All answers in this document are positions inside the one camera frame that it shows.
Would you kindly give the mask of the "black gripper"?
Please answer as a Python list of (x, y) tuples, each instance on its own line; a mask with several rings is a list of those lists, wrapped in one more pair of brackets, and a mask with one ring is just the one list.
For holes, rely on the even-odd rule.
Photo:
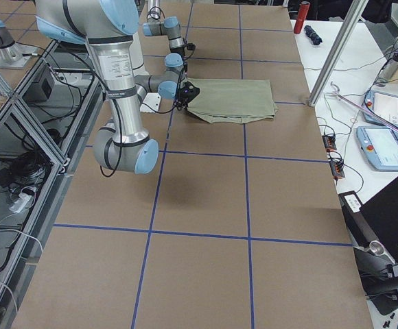
[(181, 92), (175, 98), (175, 109), (182, 110), (187, 108), (190, 101), (191, 95), (189, 93)]

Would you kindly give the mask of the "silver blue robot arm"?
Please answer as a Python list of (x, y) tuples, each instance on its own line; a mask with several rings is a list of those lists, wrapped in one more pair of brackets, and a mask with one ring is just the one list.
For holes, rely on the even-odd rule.
[(140, 75), (139, 14), (134, 1), (36, 1), (38, 30), (61, 42), (85, 45), (95, 73), (106, 92), (112, 118), (95, 137), (94, 156), (112, 171), (136, 174), (151, 172), (159, 144), (150, 138), (141, 120), (140, 107), (148, 93), (171, 99), (175, 108), (185, 108), (199, 95), (187, 80), (183, 57), (185, 41), (175, 16), (144, 23), (146, 36), (169, 38), (170, 54), (162, 75)]
[(165, 16), (160, 1), (148, 1), (146, 22), (142, 27), (145, 36), (167, 36), (169, 50), (185, 56), (187, 44), (181, 34), (181, 27), (176, 16)]

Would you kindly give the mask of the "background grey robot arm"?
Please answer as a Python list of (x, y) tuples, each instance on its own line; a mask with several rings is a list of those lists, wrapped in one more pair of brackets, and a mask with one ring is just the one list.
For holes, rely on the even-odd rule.
[(38, 54), (38, 48), (18, 44), (0, 20), (0, 68), (22, 69), (28, 60)]

